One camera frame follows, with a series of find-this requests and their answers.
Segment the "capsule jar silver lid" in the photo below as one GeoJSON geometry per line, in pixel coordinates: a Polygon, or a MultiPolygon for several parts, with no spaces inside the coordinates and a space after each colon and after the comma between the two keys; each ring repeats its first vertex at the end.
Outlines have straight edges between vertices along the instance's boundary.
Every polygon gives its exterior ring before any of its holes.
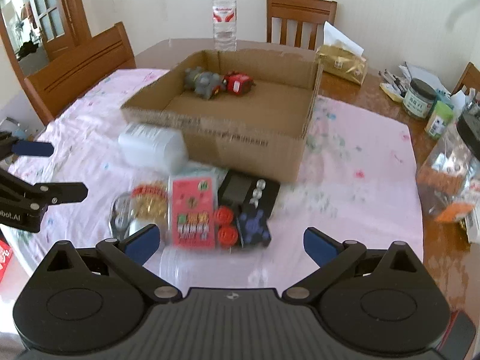
{"type": "Polygon", "coordinates": [[[108,219],[112,236],[123,240],[154,224],[163,235],[168,229],[168,186],[162,180],[138,184],[112,203],[108,219]]]}

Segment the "pink pen refill pack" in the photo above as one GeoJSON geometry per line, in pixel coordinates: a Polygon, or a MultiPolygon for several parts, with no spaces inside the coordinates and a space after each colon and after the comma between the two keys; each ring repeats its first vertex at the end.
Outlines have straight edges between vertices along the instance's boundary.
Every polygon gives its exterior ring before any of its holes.
{"type": "Polygon", "coordinates": [[[177,176],[169,181],[169,229],[176,247],[216,248],[216,180],[210,174],[177,176]]]}

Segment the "black blue toy cube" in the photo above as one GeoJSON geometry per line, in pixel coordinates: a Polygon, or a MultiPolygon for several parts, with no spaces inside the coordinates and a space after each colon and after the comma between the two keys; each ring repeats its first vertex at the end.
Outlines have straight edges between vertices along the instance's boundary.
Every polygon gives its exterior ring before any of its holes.
{"type": "Polygon", "coordinates": [[[217,242],[224,249],[268,247],[272,236],[264,210],[251,204],[221,205],[214,213],[217,242]]]}

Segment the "white plastic bottle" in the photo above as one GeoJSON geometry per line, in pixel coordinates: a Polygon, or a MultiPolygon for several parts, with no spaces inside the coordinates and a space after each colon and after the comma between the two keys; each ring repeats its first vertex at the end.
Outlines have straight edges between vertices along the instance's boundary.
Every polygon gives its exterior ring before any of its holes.
{"type": "Polygon", "coordinates": [[[136,167],[174,175],[188,163],[182,132],[150,124],[128,124],[118,136],[125,160],[136,167]]]}

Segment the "wooden chair left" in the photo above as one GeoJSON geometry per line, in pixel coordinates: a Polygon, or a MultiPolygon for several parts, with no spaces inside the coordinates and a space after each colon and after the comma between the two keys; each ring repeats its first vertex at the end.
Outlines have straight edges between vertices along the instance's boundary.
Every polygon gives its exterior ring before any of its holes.
{"type": "Polygon", "coordinates": [[[24,78],[34,110],[44,125],[122,66],[134,66],[134,53],[123,23],[92,37],[24,78]]]}

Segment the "wooden chair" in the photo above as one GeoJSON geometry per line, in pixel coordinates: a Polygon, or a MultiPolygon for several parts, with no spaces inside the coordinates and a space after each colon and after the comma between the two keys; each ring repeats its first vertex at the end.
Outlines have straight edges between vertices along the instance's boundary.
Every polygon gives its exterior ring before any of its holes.
{"type": "Polygon", "coordinates": [[[480,90],[480,71],[472,62],[468,62],[464,72],[452,90],[452,93],[455,94],[464,86],[468,89],[474,88],[477,92],[480,90]]]}
{"type": "Polygon", "coordinates": [[[325,23],[334,24],[338,3],[330,0],[266,0],[266,41],[272,42],[272,20],[279,19],[279,44],[287,44],[288,22],[296,23],[294,47],[300,48],[303,38],[304,24],[311,25],[308,38],[309,50],[315,50],[318,28],[325,23]]]}
{"type": "Polygon", "coordinates": [[[123,23],[92,37],[24,78],[34,110],[44,125],[122,66],[134,66],[134,53],[123,23]]]}

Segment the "pink floral tablecloth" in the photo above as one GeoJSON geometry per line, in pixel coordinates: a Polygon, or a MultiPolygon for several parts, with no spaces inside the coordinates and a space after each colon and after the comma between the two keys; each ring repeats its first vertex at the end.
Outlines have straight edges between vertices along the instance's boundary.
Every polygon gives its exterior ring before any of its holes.
{"type": "Polygon", "coordinates": [[[393,242],[423,254],[422,209],[408,127],[371,111],[318,97],[292,181],[272,174],[251,148],[254,167],[172,165],[180,132],[128,122],[124,104],[159,70],[119,70],[76,100],[44,133],[48,158],[23,157],[10,173],[32,185],[83,183],[78,203],[47,208],[37,233],[2,232],[32,274],[61,240],[92,248],[147,224],[154,249],[145,267],[182,292],[193,287],[283,291],[316,269],[304,252],[314,227],[339,242],[385,250],[393,242]]]}

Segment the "black digital timer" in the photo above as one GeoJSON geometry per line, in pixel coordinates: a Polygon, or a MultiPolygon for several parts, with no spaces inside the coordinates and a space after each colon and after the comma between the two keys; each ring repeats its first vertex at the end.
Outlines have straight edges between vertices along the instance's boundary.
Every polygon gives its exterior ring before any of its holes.
{"type": "Polygon", "coordinates": [[[223,206],[250,204],[269,218],[280,186],[266,177],[228,170],[218,189],[218,202],[223,206]]]}

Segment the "cardboard box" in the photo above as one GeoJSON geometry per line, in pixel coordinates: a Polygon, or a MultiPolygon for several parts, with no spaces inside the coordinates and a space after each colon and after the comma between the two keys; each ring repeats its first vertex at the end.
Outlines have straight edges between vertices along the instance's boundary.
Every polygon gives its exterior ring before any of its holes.
{"type": "Polygon", "coordinates": [[[299,173],[322,72],[313,59],[292,53],[205,49],[140,89],[121,110],[128,121],[181,131],[193,161],[290,183],[299,173]],[[188,68],[246,73],[255,84],[247,94],[205,100],[185,88],[188,68]]]}

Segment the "pile of papers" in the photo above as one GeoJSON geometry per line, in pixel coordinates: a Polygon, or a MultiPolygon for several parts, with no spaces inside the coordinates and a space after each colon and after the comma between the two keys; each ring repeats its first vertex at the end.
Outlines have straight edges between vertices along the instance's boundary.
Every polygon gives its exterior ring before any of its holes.
{"type": "Polygon", "coordinates": [[[400,64],[399,69],[401,72],[399,76],[387,69],[378,72],[379,77],[382,78],[380,89],[393,102],[403,101],[412,79],[424,81],[438,94],[446,95],[448,98],[451,96],[451,92],[433,72],[407,62],[400,64]]]}

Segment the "glass jar black lid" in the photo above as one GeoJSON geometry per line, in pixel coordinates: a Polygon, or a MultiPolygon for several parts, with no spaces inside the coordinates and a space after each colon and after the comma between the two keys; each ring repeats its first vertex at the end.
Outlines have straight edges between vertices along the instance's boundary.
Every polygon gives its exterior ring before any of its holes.
{"type": "Polygon", "coordinates": [[[437,98],[435,90],[418,78],[410,80],[403,98],[403,108],[412,117],[425,119],[437,98]]]}

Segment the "grey toy figure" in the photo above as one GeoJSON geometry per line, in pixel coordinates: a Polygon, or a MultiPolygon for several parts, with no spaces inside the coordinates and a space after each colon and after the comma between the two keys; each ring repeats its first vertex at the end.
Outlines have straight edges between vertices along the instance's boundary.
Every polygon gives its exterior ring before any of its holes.
{"type": "Polygon", "coordinates": [[[215,72],[205,71],[201,67],[185,70],[184,90],[192,91],[204,100],[211,100],[226,91],[226,80],[215,72]]]}

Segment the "wooden chair right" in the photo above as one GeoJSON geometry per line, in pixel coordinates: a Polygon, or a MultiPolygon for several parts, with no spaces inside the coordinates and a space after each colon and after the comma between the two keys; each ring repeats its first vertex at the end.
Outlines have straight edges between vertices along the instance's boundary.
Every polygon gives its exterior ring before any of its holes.
{"type": "Polygon", "coordinates": [[[464,72],[452,90],[452,93],[455,94],[464,86],[468,89],[474,88],[477,92],[480,90],[480,71],[472,62],[468,62],[464,72]]]}

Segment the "wooden chair back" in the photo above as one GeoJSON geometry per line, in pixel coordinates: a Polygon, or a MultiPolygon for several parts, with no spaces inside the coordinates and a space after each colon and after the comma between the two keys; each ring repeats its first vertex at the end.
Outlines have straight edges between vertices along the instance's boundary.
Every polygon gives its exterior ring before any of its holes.
{"type": "Polygon", "coordinates": [[[279,44],[287,44],[288,22],[296,23],[294,47],[300,48],[303,38],[304,24],[311,25],[308,38],[309,50],[315,50],[318,28],[325,23],[334,24],[338,3],[330,0],[266,0],[266,41],[272,42],[272,20],[279,19],[279,44]]]}

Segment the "clear water bottle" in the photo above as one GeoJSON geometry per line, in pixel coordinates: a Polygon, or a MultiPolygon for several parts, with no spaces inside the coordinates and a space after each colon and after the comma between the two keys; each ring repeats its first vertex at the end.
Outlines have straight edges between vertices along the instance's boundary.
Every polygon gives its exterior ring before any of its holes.
{"type": "Polygon", "coordinates": [[[237,49],[237,1],[212,0],[213,40],[216,50],[237,49]]]}

